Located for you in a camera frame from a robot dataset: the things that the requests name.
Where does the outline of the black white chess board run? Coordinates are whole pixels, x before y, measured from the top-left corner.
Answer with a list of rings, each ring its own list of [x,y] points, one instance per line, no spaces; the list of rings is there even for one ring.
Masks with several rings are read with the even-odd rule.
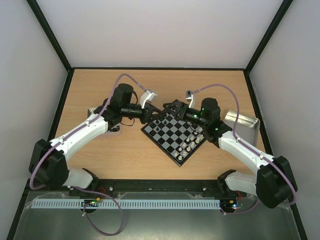
[[[156,124],[155,121],[146,124],[141,128],[141,131],[179,167],[206,141],[201,127],[188,121],[176,120],[168,112],[165,112],[165,118],[159,120],[159,124]],[[195,142],[197,138],[200,138],[199,143]]]

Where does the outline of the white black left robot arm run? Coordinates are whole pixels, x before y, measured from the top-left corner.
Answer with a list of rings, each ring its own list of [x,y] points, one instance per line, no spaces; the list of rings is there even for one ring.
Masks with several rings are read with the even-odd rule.
[[[71,169],[67,164],[78,150],[98,136],[110,132],[123,118],[139,119],[146,124],[163,115],[151,104],[157,96],[155,92],[146,89],[140,99],[132,103],[135,94],[131,85],[121,83],[112,89],[110,97],[96,107],[83,123],[60,137],[36,142],[29,165],[30,188],[88,188],[94,180],[93,173],[84,168]]]

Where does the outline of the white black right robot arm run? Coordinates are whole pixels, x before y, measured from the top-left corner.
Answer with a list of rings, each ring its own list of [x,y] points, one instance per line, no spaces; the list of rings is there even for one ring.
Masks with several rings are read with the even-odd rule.
[[[163,107],[176,120],[203,128],[208,142],[232,154],[252,171],[250,175],[231,169],[221,174],[217,180],[222,195],[229,196],[234,191],[255,195],[270,209],[286,200],[295,203],[298,188],[289,161],[258,150],[234,133],[234,129],[221,120],[216,99],[205,98],[199,110],[178,100]]]

